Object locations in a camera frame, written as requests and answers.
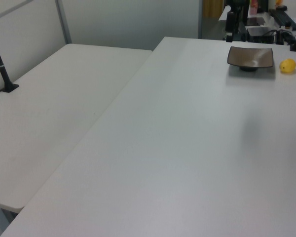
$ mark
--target floor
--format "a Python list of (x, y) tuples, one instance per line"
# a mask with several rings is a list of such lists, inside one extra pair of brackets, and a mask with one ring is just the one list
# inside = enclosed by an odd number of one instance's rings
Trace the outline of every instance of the floor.
[(225, 36), (225, 21), (219, 21), (218, 18), (202, 19), (202, 39), (222, 40)]

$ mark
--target white surface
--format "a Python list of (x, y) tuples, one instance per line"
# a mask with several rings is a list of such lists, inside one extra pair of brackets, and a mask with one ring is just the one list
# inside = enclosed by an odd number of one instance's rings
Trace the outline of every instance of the white surface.
[(197, 38), (202, 0), (62, 0), (73, 43), (154, 50)]
[(28, 203), (150, 54), (69, 44), (0, 93), (0, 207)]
[(0, 18), (0, 54), (12, 81), (64, 45), (55, 0), (33, 1)]
[[(231, 45), (275, 67), (239, 71)], [(287, 57), (165, 38), (2, 237), (296, 237)]]

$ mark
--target white table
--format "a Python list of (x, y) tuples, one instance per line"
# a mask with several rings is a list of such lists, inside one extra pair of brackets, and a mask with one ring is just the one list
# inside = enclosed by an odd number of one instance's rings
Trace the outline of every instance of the white table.
[[(239, 71), (231, 45), (275, 67)], [(2, 237), (296, 237), (287, 57), (165, 38)]]
[(0, 93), (0, 207), (19, 212), (151, 51), (69, 44)]

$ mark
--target lemon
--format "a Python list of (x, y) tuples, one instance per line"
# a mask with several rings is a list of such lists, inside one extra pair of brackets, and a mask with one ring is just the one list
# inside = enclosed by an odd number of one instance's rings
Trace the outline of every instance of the lemon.
[(296, 67), (296, 62), (291, 58), (285, 59), (280, 64), (280, 69), (284, 73), (291, 73), (292, 71), (295, 70), (295, 67)]

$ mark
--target dark bowl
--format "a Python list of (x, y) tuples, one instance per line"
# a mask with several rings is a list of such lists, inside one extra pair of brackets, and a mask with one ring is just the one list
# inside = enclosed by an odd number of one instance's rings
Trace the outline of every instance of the dark bowl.
[(238, 48), (230, 47), (228, 64), (240, 67), (244, 71), (255, 71), (258, 68), (273, 67), (273, 50), (271, 48)]

